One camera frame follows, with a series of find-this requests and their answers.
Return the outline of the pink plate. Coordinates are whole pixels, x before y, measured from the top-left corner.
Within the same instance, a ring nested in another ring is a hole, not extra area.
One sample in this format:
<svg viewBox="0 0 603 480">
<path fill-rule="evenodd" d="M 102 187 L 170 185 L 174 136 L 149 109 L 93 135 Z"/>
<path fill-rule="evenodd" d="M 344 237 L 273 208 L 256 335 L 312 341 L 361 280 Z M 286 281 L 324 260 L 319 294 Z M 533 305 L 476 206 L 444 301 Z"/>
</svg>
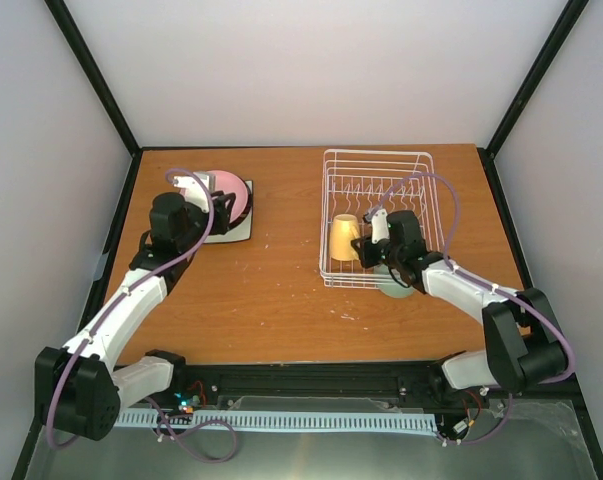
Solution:
<svg viewBox="0 0 603 480">
<path fill-rule="evenodd" d="M 238 175 L 225 170 L 209 170 L 215 175 L 214 192 L 222 190 L 225 193 L 243 193 L 248 188 L 247 183 Z"/>
</svg>

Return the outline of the yellow mug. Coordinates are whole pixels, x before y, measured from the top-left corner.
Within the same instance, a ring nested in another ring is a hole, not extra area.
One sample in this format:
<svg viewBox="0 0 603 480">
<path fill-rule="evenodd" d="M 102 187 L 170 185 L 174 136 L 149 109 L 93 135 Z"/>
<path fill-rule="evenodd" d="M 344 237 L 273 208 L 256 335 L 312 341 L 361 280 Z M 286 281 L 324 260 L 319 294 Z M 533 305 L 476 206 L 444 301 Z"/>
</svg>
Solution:
<svg viewBox="0 0 603 480">
<path fill-rule="evenodd" d="M 355 215 L 335 215 L 329 236 L 330 257 L 340 262 L 357 260 L 358 254 L 351 242 L 360 237 L 359 221 Z"/>
</svg>

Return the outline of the green ceramic bowl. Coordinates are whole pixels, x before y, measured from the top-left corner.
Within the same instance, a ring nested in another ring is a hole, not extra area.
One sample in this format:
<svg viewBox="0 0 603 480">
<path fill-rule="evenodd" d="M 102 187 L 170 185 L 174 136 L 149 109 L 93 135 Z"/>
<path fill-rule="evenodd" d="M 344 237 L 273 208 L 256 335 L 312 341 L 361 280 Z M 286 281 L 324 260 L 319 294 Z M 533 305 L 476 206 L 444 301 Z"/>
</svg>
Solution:
<svg viewBox="0 0 603 480">
<path fill-rule="evenodd" d="M 389 273 L 388 267 L 385 265 L 377 265 L 374 267 L 373 273 L 375 275 L 388 274 Z M 415 292 L 414 288 L 403 287 L 403 286 L 399 285 L 397 282 L 395 282 L 393 279 L 391 279 L 390 283 L 378 283 L 377 288 L 384 295 L 391 297 L 391 298 L 395 298 L 395 299 L 402 299 L 402 298 L 409 297 Z"/>
</svg>

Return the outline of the white wire dish rack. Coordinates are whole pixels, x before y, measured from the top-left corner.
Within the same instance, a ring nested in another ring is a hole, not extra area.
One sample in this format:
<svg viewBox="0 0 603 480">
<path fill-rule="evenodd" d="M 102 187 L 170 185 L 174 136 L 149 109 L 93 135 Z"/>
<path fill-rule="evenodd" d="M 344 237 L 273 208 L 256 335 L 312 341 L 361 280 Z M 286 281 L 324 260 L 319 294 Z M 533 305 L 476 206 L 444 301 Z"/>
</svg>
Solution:
<svg viewBox="0 0 603 480">
<path fill-rule="evenodd" d="M 399 279 L 385 267 L 364 268 L 357 258 L 332 256 L 333 223 L 340 215 L 356 217 L 363 237 L 385 240 L 390 228 L 382 222 L 395 211 L 409 210 L 416 216 L 427 249 L 443 249 L 434 173 L 433 156 L 425 151 L 324 151 L 319 267 L 325 286 L 377 290 L 396 286 Z"/>
</svg>

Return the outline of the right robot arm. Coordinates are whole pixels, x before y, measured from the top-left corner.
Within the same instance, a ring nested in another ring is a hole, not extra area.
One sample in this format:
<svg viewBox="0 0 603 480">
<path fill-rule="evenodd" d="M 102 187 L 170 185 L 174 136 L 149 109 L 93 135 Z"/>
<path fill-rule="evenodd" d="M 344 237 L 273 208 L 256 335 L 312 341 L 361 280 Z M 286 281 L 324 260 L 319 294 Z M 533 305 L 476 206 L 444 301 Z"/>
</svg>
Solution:
<svg viewBox="0 0 603 480">
<path fill-rule="evenodd" d="M 500 388 L 519 394 L 573 373 L 574 355 L 542 291 L 491 283 L 429 250 L 409 210 L 378 209 L 363 220 L 370 233 L 351 243 L 362 267 L 384 266 L 400 287 L 443 300 L 482 326 L 484 350 L 441 360 L 439 374 L 447 388 Z"/>
</svg>

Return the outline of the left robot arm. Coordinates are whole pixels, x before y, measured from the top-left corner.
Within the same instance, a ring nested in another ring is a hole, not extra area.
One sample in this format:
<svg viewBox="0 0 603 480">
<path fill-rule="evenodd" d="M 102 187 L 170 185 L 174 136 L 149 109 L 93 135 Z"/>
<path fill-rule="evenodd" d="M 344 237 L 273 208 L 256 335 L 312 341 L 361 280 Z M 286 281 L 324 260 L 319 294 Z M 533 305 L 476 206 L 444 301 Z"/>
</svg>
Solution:
<svg viewBox="0 0 603 480">
<path fill-rule="evenodd" d="M 152 202 L 150 229 L 124 280 L 95 317 L 61 348 L 44 348 L 35 360 L 35 414 L 46 428 L 48 445 L 58 450 L 54 433 L 101 440 L 121 410 L 154 394 L 167 402 L 189 390 L 183 356 L 151 350 L 141 360 L 117 369 L 116 362 L 151 311 L 174 289 L 195 252 L 217 225 L 227 227 L 236 196 L 208 194 L 206 209 L 168 192 Z"/>
</svg>

